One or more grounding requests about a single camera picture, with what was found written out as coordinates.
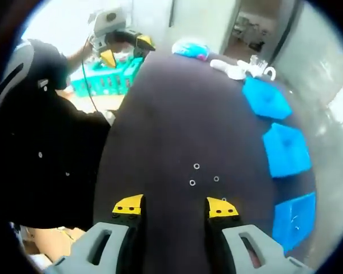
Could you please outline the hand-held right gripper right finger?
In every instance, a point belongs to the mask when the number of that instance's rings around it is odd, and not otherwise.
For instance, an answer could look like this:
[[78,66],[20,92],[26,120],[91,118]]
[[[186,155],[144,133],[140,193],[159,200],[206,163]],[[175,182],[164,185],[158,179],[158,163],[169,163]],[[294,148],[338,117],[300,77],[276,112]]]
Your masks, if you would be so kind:
[[212,273],[314,273],[284,255],[283,247],[253,224],[245,224],[234,205],[207,197],[205,249]]

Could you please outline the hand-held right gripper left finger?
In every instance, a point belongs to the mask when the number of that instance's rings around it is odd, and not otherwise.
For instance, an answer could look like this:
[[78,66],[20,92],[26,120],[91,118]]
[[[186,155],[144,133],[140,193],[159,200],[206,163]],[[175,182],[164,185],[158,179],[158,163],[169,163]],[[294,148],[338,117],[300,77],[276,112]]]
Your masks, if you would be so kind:
[[44,273],[142,273],[146,235],[143,194],[117,202],[107,222],[98,222]]

